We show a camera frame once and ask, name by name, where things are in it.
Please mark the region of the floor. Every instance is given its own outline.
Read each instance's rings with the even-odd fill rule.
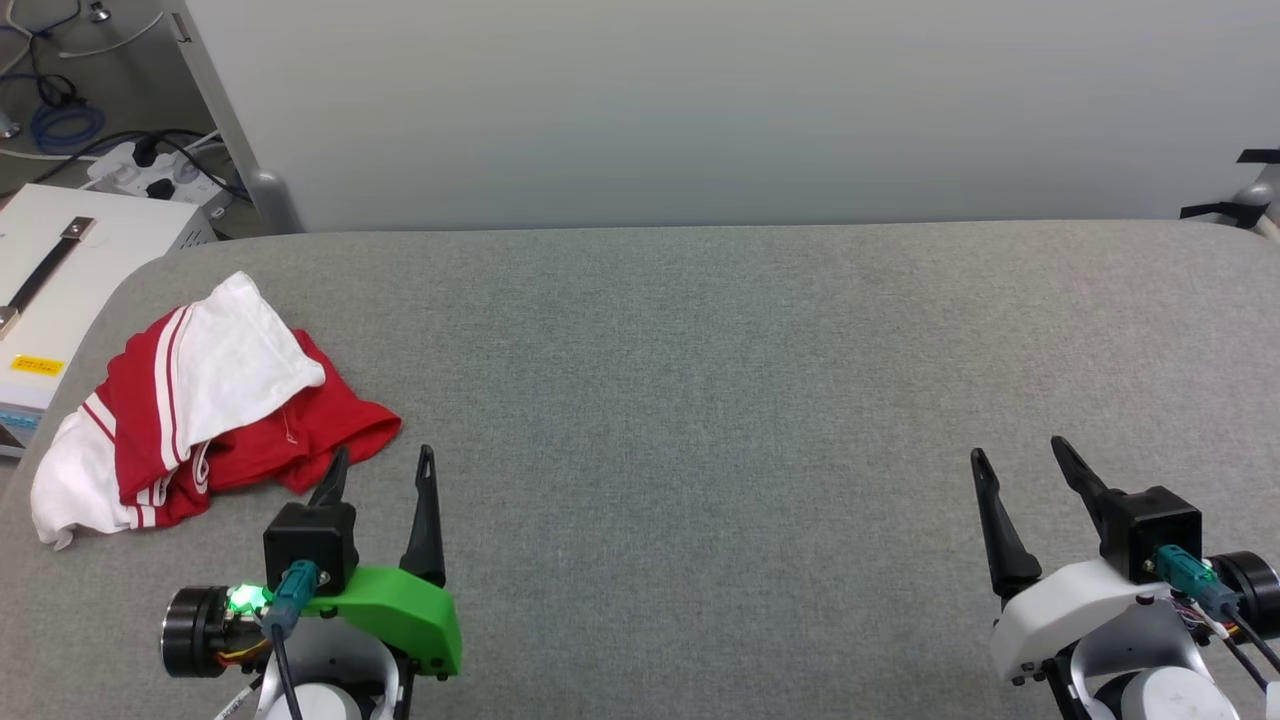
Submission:
[[[67,0],[23,3],[18,19],[29,27],[45,27],[65,14],[67,8],[63,5],[70,3]],[[82,17],[61,27],[55,38],[56,47],[42,46],[41,69],[65,74],[76,83],[79,95],[91,106],[101,110],[106,124],[100,136],[128,129],[186,128],[197,132],[214,129],[204,99],[187,70],[177,44],[163,23],[120,50],[82,60],[61,60],[56,56],[56,50],[82,51],[108,45],[110,35],[105,33],[113,31],[132,33],[133,28],[143,27],[156,13],[154,3],[147,0],[113,0],[110,8],[113,19],[105,26],[95,26]],[[19,40],[15,33],[0,33],[0,63],[20,53]],[[27,68],[28,65],[23,64],[15,72],[28,72]],[[28,120],[38,104],[33,82],[0,83],[0,109],[20,124],[29,124]],[[0,147],[19,152],[38,152],[29,127],[14,138],[0,140]],[[224,178],[230,178],[234,173],[225,151],[210,151],[201,155],[200,160]],[[22,160],[0,155],[0,192],[17,190],[55,165],[56,163],[49,160]],[[63,187],[78,187],[86,182],[87,165],[88,163],[77,163],[47,182]],[[227,215],[212,225],[214,229],[233,238],[269,234],[253,208],[241,201],[234,201],[228,208]]]

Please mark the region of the gray table surface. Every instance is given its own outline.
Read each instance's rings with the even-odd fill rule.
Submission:
[[[365,562],[435,446],[463,675],[416,717],[1053,717],[992,676],[968,452],[1046,568],[1097,547],[1048,448],[1280,560],[1280,249],[1189,223],[300,236],[147,265],[52,414],[131,333],[247,270],[401,437],[351,473]],[[40,432],[38,454],[52,424]],[[156,656],[184,584],[259,579],[278,487],[160,532],[37,543],[0,497],[12,717],[212,715]],[[1211,667],[1247,714],[1256,691]]]

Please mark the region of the white stripe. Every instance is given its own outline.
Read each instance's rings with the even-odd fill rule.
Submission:
[[[165,477],[160,478],[159,480],[156,480],[156,487],[159,488],[159,493],[160,495],[156,496],[159,500],[156,502],[152,502],[152,505],[155,505],[156,507],[164,505],[164,501],[169,497],[169,483],[173,482],[173,477],[177,475],[177,474],[178,474],[178,470],[174,470],[174,471],[169,473],[168,475],[165,475]]]
[[[177,425],[177,423],[182,420],[182,409],[178,407],[177,388],[178,384],[182,382],[178,378],[178,348],[182,347],[182,336],[187,334],[187,325],[191,324],[191,316],[195,314],[196,309],[188,305],[186,307],[186,314],[183,315],[182,322],[178,323],[178,327],[174,328],[173,331],[174,333],[173,355],[169,357],[169,377],[173,378],[173,387],[169,388],[169,392],[173,393],[173,420],[175,423],[173,427],[173,439],[174,439],[173,445],[178,446],[178,461],[174,462],[172,468],[166,465],[166,468],[169,468],[170,470],[175,470],[178,465],[180,465],[187,457],[191,457],[189,452],[191,447],[187,445],[187,441],[183,439],[183,436],[186,434],[183,433],[183,430],[186,428]]]
[[[191,474],[192,479],[196,480],[196,492],[205,495],[209,492],[209,462],[205,460],[205,454],[209,452],[209,446],[212,441],[200,443],[196,448],[196,456],[191,459]]]
[[[84,427],[91,428],[93,433],[102,433],[102,441],[110,445],[111,447],[115,447],[115,438],[111,437],[106,432],[106,429],[102,428],[101,423],[93,420],[93,413],[90,411],[87,405],[81,404],[81,406],[77,407],[76,411],[79,413],[79,415],[84,419],[83,423]]]
[[[88,400],[84,401],[84,406],[92,410],[93,414],[97,415],[97,419],[102,421],[102,427],[106,428],[106,432],[111,433],[111,437],[115,437],[115,415],[111,415],[111,411],[106,409],[106,405],[102,404],[102,398],[99,397],[96,392],[88,396]]]
[[[156,343],[155,356],[154,380],[156,386],[156,411],[160,414],[160,461],[170,470],[178,466],[178,459],[173,456],[173,447],[169,442],[173,436],[173,421],[169,418],[169,379],[165,377],[169,365],[165,360],[169,352],[169,338],[178,329],[178,318],[182,315],[182,310],[179,307],[173,311],[173,315],[169,315],[169,322],[160,331],[160,341]]]

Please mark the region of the red and white cloth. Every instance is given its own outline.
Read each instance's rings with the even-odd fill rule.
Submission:
[[[206,299],[133,336],[108,378],[58,428],[36,470],[31,514],[61,550],[77,527],[168,527],[211,492],[279,478],[302,492],[338,445],[358,462],[399,418],[356,397],[253,281],[236,273]]]

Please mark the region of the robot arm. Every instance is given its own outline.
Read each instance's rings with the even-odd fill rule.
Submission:
[[[1164,487],[1107,488],[1065,439],[1055,437],[1052,447],[1101,544],[1100,557],[1044,578],[1000,501],[986,455],[972,455],[992,591],[1002,603],[991,638],[997,676],[1019,687],[1047,682],[1068,720],[1236,719],[1199,647],[1216,634],[1261,678],[1231,633],[1257,629],[1261,644],[1280,635],[1275,571],[1252,552],[1199,561],[1199,510]],[[1115,678],[1091,693],[1088,680],[1105,675]]]
[[[445,680],[461,670],[462,637],[443,589],[434,452],[422,446],[399,568],[358,564],[346,477],[343,448],[310,502],[287,503],[268,527],[266,584],[178,591],[160,638],[170,675],[215,678],[232,666],[261,674],[251,685],[261,687],[255,720],[406,720],[415,676]]]

